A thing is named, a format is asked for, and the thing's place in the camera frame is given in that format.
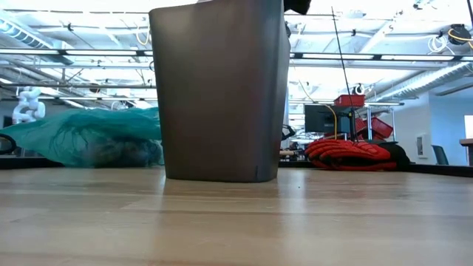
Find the gray trash can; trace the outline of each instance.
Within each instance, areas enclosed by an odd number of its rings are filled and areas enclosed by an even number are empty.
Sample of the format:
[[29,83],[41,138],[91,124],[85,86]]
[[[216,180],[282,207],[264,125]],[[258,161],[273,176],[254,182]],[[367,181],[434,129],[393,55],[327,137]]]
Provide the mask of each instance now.
[[290,52],[282,1],[204,1],[149,16],[166,176],[276,177]]

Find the white robot figure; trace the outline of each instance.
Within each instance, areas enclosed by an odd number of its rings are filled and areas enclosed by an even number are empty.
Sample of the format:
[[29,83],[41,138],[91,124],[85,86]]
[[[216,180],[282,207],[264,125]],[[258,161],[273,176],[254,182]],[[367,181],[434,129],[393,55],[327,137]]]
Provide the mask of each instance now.
[[[25,87],[18,97],[18,105],[13,110],[13,123],[34,122],[42,119],[46,114],[46,106],[38,101],[41,89]],[[25,113],[21,113],[24,108],[28,108]]]

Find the teal plastic bag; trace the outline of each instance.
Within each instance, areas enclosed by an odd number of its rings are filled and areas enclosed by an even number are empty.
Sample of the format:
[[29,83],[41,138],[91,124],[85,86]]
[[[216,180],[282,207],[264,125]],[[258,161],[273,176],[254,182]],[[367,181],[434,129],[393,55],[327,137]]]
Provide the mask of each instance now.
[[158,108],[71,109],[0,133],[65,166],[154,166],[163,164],[158,113]]

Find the computer monitor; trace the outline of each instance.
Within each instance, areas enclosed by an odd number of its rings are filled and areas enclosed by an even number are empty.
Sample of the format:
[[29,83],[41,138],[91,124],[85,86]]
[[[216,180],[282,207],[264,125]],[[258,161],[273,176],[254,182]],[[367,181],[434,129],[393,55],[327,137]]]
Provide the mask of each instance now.
[[[331,106],[337,115],[337,132],[350,133],[349,107]],[[333,113],[326,106],[306,104],[304,106],[305,131],[319,133],[333,133]]]

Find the wood grain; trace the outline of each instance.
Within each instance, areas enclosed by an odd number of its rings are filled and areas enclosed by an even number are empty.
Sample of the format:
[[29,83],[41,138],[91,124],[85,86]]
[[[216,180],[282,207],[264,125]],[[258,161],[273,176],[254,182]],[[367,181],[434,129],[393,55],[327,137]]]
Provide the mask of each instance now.
[[0,172],[0,265],[471,265],[473,179],[279,169]]

